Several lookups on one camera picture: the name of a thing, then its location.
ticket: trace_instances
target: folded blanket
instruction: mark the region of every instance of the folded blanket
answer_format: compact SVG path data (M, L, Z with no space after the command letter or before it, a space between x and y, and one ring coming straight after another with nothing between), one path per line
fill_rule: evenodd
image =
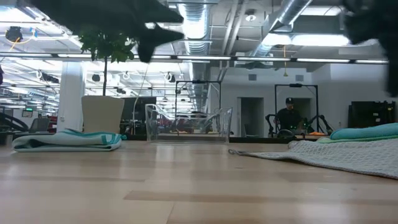
M330 138L320 138L317 140L317 143L320 144L330 144L330 143L338 143L338 142L367 142L367 141L380 141L385 139L396 139L398 136L382 136L375 138L359 138L359 139L339 139L332 140Z
M330 139L363 139L398 136L398 123L383 124L370 128L344 128L331 134Z
M81 133L71 129L54 135L28 135L15 139L17 152L94 152L120 147L122 136L114 133Z

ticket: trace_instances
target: tree leaves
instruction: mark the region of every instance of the tree leaves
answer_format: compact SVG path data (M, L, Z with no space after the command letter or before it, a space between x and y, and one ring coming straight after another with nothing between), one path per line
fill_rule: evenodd
M81 50L91 52L91 59L111 58L113 62L125 62L133 60L134 53L131 52L136 42L123 33L105 33L102 30L87 27L79 33L80 42L83 43Z

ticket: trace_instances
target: acrylic box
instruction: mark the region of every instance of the acrylic box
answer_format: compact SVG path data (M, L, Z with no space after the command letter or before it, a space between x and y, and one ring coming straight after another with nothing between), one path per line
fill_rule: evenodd
M157 105L146 105L147 140L150 142L229 143L232 108L217 113L166 112Z

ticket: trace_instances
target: pillar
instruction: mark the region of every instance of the pillar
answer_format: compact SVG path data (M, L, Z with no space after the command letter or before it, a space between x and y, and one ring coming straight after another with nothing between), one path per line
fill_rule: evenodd
M85 94L86 72L81 62L63 62L57 132L67 128L82 131L81 98Z

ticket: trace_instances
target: gray blanket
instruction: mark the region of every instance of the gray blanket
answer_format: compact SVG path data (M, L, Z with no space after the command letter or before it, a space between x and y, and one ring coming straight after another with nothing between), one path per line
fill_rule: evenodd
M230 154L261 159L293 159L311 166L398 179L398 139L371 142L320 144L291 142L287 152L244 152Z

